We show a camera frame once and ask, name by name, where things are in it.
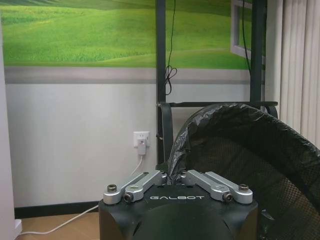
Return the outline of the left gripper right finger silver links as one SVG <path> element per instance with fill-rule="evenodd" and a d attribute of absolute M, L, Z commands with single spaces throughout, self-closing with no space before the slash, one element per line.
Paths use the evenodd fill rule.
<path fill-rule="evenodd" d="M 212 171 L 200 173 L 194 169 L 183 172 L 180 180 L 185 185 L 197 185 L 214 200 L 229 203 L 252 203 L 253 191 L 246 184 L 236 184 Z"/>

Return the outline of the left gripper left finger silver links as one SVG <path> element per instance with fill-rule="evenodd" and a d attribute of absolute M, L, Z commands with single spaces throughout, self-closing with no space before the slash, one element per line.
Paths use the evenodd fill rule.
<path fill-rule="evenodd" d="M 144 193 L 152 186 L 160 186 L 167 181 L 167 174 L 162 170 L 152 170 L 135 174 L 120 184 L 107 185 L 103 193 L 105 204 L 118 204 L 124 201 L 134 203 L 144 198 Z"/>

